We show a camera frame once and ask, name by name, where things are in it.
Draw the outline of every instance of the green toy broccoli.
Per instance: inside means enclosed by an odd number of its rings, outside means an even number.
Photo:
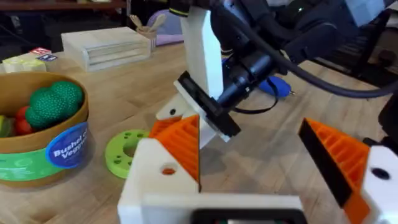
[[[49,128],[72,117],[83,103],[81,88],[68,81],[55,82],[36,90],[30,97],[25,116],[34,130]]]

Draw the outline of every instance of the wooden crate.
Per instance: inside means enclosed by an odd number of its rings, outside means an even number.
[[[128,27],[62,34],[65,54],[86,72],[150,57],[150,40]]]

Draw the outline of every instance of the green ring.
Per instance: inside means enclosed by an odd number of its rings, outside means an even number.
[[[125,147],[135,148],[142,138],[148,137],[144,130],[127,130],[113,137],[105,148],[105,162],[109,171],[114,175],[126,179],[129,174],[132,157],[124,153]]]

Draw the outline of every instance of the wooden table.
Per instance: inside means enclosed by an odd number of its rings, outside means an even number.
[[[123,0],[92,2],[90,0],[0,0],[1,11],[36,11],[67,9],[115,9],[126,7]]]
[[[118,223],[116,205],[124,181],[104,163],[106,143],[127,129],[150,129],[155,113],[176,93],[173,81],[186,69],[183,45],[161,47],[150,60],[85,73],[60,58],[59,72],[81,81],[90,102],[95,150],[91,161],[68,179],[41,189],[0,189],[0,223]],[[368,89],[342,74],[311,62],[302,65],[323,79]],[[356,138],[380,139],[377,116],[387,97],[352,100],[326,93],[292,74],[296,91],[270,112],[233,114],[242,132],[223,142],[214,139],[201,151],[204,192],[300,195],[309,223],[346,223],[326,183],[297,136],[304,117],[321,121]],[[255,90],[242,108],[263,108],[272,98]]]

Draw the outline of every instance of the black screw hole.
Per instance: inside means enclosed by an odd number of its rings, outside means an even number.
[[[389,180],[391,178],[390,174],[382,168],[372,168],[371,171],[373,175],[382,180]]]

